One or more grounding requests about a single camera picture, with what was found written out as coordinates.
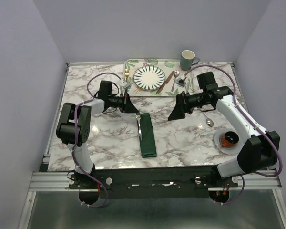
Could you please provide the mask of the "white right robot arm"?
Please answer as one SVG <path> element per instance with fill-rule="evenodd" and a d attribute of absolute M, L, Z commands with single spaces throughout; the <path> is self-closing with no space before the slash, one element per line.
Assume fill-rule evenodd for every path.
<path fill-rule="evenodd" d="M 198 75 L 197 80 L 202 92 L 193 95 L 185 92 L 178 94 L 168 120 L 184 119 L 194 108 L 210 104 L 224 115 L 244 144 L 236 158 L 214 166 L 210 174 L 211 184 L 220 187 L 226 183 L 227 177 L 249 174 L 275 165 L 280 141 L 278 133 L 259 126 L 239 104 L 229 87 L 218 86 L 212 72 Z"/>

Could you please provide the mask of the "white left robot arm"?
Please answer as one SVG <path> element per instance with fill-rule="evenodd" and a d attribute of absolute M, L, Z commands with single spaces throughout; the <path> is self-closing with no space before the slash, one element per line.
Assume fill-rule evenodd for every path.
<path fill-rule="evenodd" d="M 95 165 L 90 159 L 86 144 L 90 134 L 91 117 L 108 108 L 117 108 L 127 114 L 139 112 L 127 92 L 121 96 L 112 93 L 113 85 L 111 81 L 102 80 L 95 97 L 78 105 L 64 103 L 58 120 L 56 136 L 69 148 L 76 166 L 75 172 L 82 174 L 80 183 L 85 188 L 92 188 L 96 184 L 96 176 L 93 174 Z"/>

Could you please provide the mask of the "dark green cloth napkin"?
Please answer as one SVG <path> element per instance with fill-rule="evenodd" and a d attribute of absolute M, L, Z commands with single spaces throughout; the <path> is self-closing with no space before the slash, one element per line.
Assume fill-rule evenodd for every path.
<path fill-rule="evenodd" d="M 157 157 L 153 125 L 149 113 L 141 114 L 140 124 L 142 139 L 139 142 L 142 158 Z"/>

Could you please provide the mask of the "silver fork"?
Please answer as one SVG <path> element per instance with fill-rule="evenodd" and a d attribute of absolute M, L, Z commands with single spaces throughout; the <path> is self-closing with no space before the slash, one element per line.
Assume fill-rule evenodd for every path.
<path fill-rule="evenodd" d="M 141 129 L 141 113 L 140 110 L 138 110 L 138 113 L 136 113 L 135 115 L 136 121 L 137 121 L 137 125 L 138 125 L 138 134 L 139 134 L 139 140 L 142 141 L 143 136 L 142 136 L 142 129 Z"/>

